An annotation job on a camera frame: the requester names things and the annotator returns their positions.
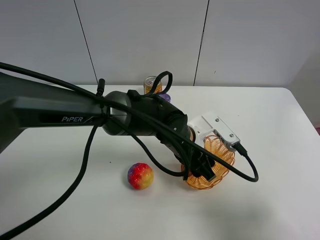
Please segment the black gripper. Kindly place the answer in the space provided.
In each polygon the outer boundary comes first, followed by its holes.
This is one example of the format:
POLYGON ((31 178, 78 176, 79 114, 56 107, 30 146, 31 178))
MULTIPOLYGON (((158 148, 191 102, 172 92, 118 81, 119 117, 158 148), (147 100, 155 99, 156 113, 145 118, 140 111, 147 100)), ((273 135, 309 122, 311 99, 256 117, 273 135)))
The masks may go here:
POLYGON ((207 181, 212 181, 216 178, 210 165, 210 161, 206 156, 204 150, 200 150, 186 142, 176 141, 173 139, 163 138, 160 143, 165 145, 181 163, 183 175, 201 175, 207 181))

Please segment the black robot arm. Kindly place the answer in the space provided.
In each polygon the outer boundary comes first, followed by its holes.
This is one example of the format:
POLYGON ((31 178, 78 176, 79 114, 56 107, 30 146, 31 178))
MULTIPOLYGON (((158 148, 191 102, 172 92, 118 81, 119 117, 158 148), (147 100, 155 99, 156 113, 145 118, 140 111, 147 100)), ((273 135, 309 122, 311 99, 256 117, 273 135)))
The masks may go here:
POLYGON ((0 148, 24 130, 44 127, 100 126, 111 136, 155 136, 189 173, 211 181, 215 159, 195 145, 188 117, 158 95, 136 90, 91 93, 0 75, 0 148))

